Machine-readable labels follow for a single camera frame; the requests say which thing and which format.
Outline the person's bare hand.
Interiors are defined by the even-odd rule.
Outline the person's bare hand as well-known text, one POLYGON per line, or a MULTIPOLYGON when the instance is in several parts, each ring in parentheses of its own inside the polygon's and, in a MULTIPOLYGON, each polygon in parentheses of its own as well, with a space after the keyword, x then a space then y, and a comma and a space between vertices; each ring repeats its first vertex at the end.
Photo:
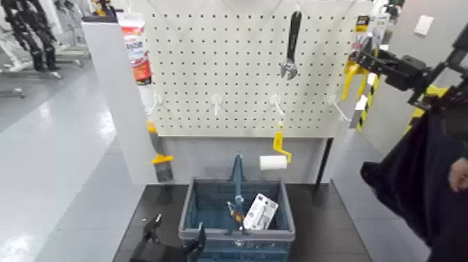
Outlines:
POLYGON ((467 189, 468 161, 461 157, 451 165, 448 175, 449 185, 455 192, 467 189))

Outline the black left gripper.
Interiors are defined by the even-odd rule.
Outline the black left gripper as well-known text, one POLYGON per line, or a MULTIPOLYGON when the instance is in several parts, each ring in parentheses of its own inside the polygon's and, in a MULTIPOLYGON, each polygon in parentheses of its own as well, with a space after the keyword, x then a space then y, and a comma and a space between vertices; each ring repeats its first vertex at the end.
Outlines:
POLYGON ((130 262, 177 262, 188 261, 188 257, 199 257, 205 249, 206 232, 204 223, 198 226, 198 236, 182 246, 165 245, 159 242, 156 229, 162 223, 162 214, 148 221, 143 228, 143 238, 133 251, 130 262))

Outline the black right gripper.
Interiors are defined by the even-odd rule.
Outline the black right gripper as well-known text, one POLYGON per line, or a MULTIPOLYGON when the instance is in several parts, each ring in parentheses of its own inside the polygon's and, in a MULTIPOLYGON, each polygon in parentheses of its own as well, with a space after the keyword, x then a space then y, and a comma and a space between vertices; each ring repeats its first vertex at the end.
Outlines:
POLYGON ((413 56, 397 57, 394 53, 375 48, 368 53, 352 52, 349 55, 349 76, 372 72, 387 75, 387 84, 406 91, 413 88, 420 78, 432 70, 423 61, 413 56))

